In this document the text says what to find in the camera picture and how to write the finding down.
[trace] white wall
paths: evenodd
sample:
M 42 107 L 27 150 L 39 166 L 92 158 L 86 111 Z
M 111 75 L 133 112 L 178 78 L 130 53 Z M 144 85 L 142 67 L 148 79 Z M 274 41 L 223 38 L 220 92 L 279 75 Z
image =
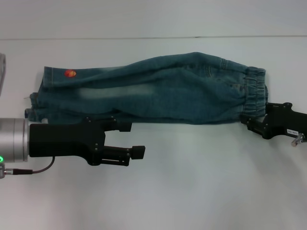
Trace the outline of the white wall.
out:
M 1 38 L 306 34 L 303 23 L 306 4 L 299 5 L 299 1 L 296 4 L 293 1 L 279 4 L 277 1 L 237 0 L 232 4 L 224 1 L 227 4 L 224 12 L 228 16 L 218 14 L 223 15 L 222 18 L 217 17 L 221 1 L 206 3 L 210 9 L 216 9 L 214 12 L 200 1 L 184 3 L 186 7 L 171 1 L 156 4 L 105 1 L 97 2 L 104 6 L 99 8 L 103 8 L 104 14 L 94 16 L 91 12 L 99 11 L 98 7 L 81 1 L 75 5 L 71 2 L 60 5 L 57 1 L 33 4 L 33 0 L 28 0 L 23 1 L 27 4 L 22 7 L 18 5 L 19 13 L 14 17 L 11 14 L 16 2 L 0 2 L 0 18 L 8 19 L 6 23 L 0 19 Z M 256 16 L 248 17 L 246 9 L 253 5 L 271 12 L 263 22 Z M 72 9 L 80 13 L 82 7 L 81 18 L 71 16 Z M 56 21 L 48 23 L 56 9 L 59 10 L 54 17 Z M 130 14 L 118 16 L 119 9 Z M 210 18 L 217 17 L 213 23 L 220 27 L 210 29 L 206 14 L 193 14 L 201 11 L 211 13 Z M 154 20 L 155 12 L 162 12 L 160 21 Z M 104 19 L 112 16 L 114 20 L 106 23 Z M 33 18 L 39 20 L 30 25 Z M 224 31 L 222 28 L 231 25 L 232 20 L 247 25 Z M 92 21 L 95 23 L 89 27 L 87 23 Z M 196 22 L 196 25 L 180 29 L 184 21 Z M 200 27 L 201 22 L 206 22 L 204 29 Z M 71 34 L 66 30 L 69 27 L 73 28 Z M 103 28 L 106 33 L 96 28 Z M 0 52 L 7 55 L 8 63 L 0 98 L 0 117 L 23 117 L 24 108 L 30 106 L 29 100 L 24 98 L 38 89 L 44 66 L 109 67 L 192 51 L 265 68 L 270 101 L 292 102 L 295 110 L 307 113 L 307 39 L 304 37 L 49 39 L 0 40 Z M 110 146 L 146 146 L 144 159 L 131 161 L 129 167 L 92 167 L 81 158 L 62 157 L 56 158 L 54 166 L 45 173 L 7 176 L 1 180 L 1 228 L 304 230 L 307 225 L 307 145 L 293 148 L 291 141 L 284 136 L 264 140 L 239 123 L 217 126 L 133 124 L 131 133 L 114 131 L 106 136 L 106 144 Z M 50 160 L 29 159 L 28 163 L 10 167 L 40 169 Z

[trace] faded denim area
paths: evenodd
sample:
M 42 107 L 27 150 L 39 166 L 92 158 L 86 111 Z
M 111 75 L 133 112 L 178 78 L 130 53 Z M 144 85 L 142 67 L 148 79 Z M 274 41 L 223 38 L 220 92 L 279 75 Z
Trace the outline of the faded denim area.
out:
M 220 57 L 189 53 L 155 57 L 115 68 L 45 67 L 31 94 L 31 121 L 51 124 L 115 118 L 146 123 L 234 122 L 241 113 L 265 115 L 265 70 Z

